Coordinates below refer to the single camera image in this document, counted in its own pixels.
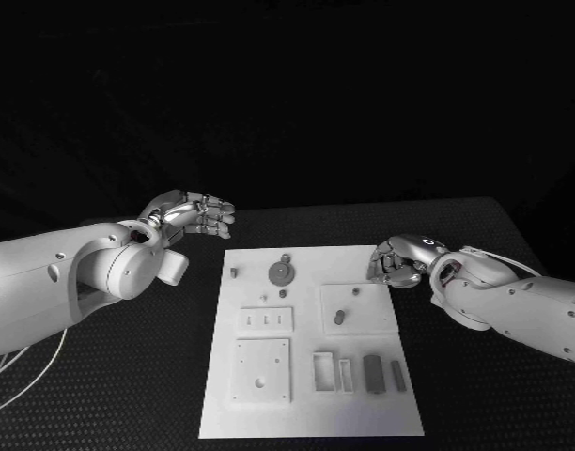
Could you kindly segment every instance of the white board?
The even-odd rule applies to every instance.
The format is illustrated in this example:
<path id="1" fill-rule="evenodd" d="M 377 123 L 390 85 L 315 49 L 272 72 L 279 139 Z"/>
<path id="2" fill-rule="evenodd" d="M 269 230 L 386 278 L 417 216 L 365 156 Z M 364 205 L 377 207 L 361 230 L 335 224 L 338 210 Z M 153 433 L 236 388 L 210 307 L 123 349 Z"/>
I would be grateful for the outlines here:
<path id="1" fill-rule="evenodd" d="M 368 316 L 364 316 L 363 326 L 360 323 L 348 323 L 348 328 L 351 326 L 361 328 L 360 332 L 358 329 L 354 329 L 352 334 L 337 335 L 324 332 L 324 322 L 328 321 L 329 315 L 324 317 L 325 302 L 321 300 L 325 296 L 322 298 L 321 293 L 331 288 L 322 286 L 360 287 L 361 293 L 371 293 L 365 301 L 371 308 L 376 307 L 376 312 L 380 314 L 389 312 L 393 315 L 387 286 L 368 284 L 365 281 L 365 268 L 374 249 L 374 246 L 344 246 L 227 251 L 199 438 L 423 435 L 396 317 L 393 316 L 389 327 L 377 334 L 363 334 Z M 267 271 L 283 254 L 292 257 L 296 278 L 280 288 L 272 284 Z M 236 278 L 231 278 L 231 268 L 237 268 Z M 282 289 L 288 291 L 285 298 L 279 297 Z M 240 324 L 243 318 L 240 309 L 249 308 L 292 308 L 292 332 L 269 324 L 264 333 L 254 330 L 250 335 L 250 331 L 244 331 Z M 290 391 L 286 398 L 289 402 L 279 402 L 283 398 L 275 397 L 277 389 L 270 397 L 272 402 L 254 400 L 256 395 L 263 396 L 267 387 L 267 381 L 264 384 L 260 381 L 262 388 L 253 384 L 260 379 L 260 373 L 266 374 L 269 371 L 269 367 L 260 369 L 262 365 L 272 362 L 264 358 L 259 358 L 263 362 L 256 363 L 257 368 L 246 369 L 249 373 L 244 373 L 243 377 L 247 388 L 256 390 L 247 394 L 247 396 L 251 394 L 251 402 L 236 402 L 237 399 L 233 399 L 233 386 L 238 386 L 237 382 L 233 382 L 238 377 L 236 376 L 238 368 L 234 366 L 240 360 L 234 350 L 237 340 L 289 341 Z M 263 351 L 267 355 L 272 354 L 269 349 Z M 335 377 L 332 392 L 315 390 L 316 353 L 332 354 Z M 387 391 L 380 395 L 365 391 L 363 359 L 368 354 L 378 355 L 383 359 Z M 339 364 L 341 360 L 348 360 L 348 364 Z M 397 391 L 390 369 L 393 360 L 400 362 L 407 384 L 406 392 Z M 342 381 L 342 368 L 350 373 L 352 393 L 344 392 L 344 388 L 348 391 L 350 384 L 345 383 L 348 381 Z"/>

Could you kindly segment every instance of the gray slot block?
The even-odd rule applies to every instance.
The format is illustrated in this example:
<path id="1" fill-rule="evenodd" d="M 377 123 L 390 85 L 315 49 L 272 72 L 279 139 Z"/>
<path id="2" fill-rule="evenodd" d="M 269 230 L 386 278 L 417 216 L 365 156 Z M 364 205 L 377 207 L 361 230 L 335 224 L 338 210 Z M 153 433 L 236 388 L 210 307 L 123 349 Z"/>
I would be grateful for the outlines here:
<path id="1" fill-rule="evenodd" d="M 383 374 L 383 359 L 378 355 L 367 355 L 365 363 L 365 390 L 374 395 L 386 392 L 386 376 Z"/>
<path id="2" fill-rule="evenodd" d="M 393 378 L 396 379 L 396 388 L 399 392 L 406 392 L 407 391 L 406 378 L 403 377 L 403 370 L 400 368 L 400 362 L 397 360 L 391 362 L 391 370 L 393 370 Z"/>

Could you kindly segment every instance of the black tabletop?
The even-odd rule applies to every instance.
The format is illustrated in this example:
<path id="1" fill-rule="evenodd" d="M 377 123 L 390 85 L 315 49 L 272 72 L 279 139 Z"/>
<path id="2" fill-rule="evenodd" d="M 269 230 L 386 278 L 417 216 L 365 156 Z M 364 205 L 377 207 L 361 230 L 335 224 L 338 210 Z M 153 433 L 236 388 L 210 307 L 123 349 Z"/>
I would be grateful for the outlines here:
<path id="1" fill-rule="evenodd" d="M 575 364 L 462 327 L 430 304 L 426 284 L 390 290 L 426 437 L 198 440 L 227 249 L 377 245 L 417 233 L 544 273 L 490 198 L 243 210 L 236 217 L 230 240 L 188 235 L 175 244 L 189 259 L 178 287 L 156 280 L 68 330 L 47 375 L 0 412 L 0 449 L 575 449 Z M 0 403 L 47 365 L 60 336 L 0 376 Z"/>

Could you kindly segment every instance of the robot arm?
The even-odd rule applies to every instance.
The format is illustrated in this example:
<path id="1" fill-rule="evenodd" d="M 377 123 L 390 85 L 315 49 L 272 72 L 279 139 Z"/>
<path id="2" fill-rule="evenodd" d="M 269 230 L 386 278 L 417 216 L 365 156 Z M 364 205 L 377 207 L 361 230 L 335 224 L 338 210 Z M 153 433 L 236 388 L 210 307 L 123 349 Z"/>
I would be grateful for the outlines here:
<path id="1" fill-rule="evenodd" d="M 427 237 L 391 237 L 371 256 L 367 279 L 410 288 L 423 274 L 430 277 L 430 301 L 459 324 L 478 331 L 492 328 L 575 362 L 573 282 L 537 273 L 520 280 L 504 263 L 471 247 L 451 252 Z"/>
<path id="2" fill-rule="evenodd" d="M 228 238 L 234 207 L 178 190 L 162 194 L 140 219 L 0 242 L 0 355 L 133 299 L 155 277 L 176 286 L 188 259 L 166 249 L 185 233 Z"/>

